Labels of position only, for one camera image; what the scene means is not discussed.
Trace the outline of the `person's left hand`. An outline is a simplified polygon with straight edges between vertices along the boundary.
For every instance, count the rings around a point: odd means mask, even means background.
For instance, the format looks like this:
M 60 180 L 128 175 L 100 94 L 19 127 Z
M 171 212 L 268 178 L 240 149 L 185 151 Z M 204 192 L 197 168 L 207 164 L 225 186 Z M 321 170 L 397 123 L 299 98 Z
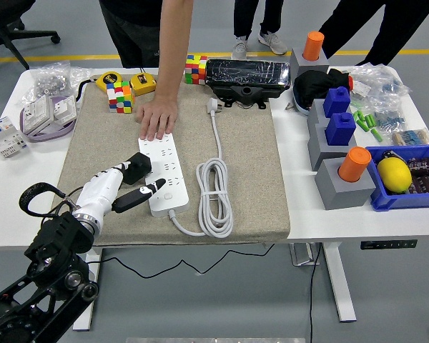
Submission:
M 171 134 L 177 120 L 178 107 L 175 97 L 158 96 L 140 105 L 135 118 L 140 123 L 139 138 L 152 141 Z

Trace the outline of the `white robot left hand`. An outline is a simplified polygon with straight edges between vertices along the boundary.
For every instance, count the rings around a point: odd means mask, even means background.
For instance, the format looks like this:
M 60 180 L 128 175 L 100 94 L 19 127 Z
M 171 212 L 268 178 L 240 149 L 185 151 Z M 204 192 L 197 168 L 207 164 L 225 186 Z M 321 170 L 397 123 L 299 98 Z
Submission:
M 133 184 L 150 171 L 150 164 L 129 160 L 98 173 L 84 185 L 74 217 L 98 224 L 111 211 L 122 213 L 146 202 L 165 185 L 165 179 L 158 179 L 120 197 L 117 194 L 123 183 Z

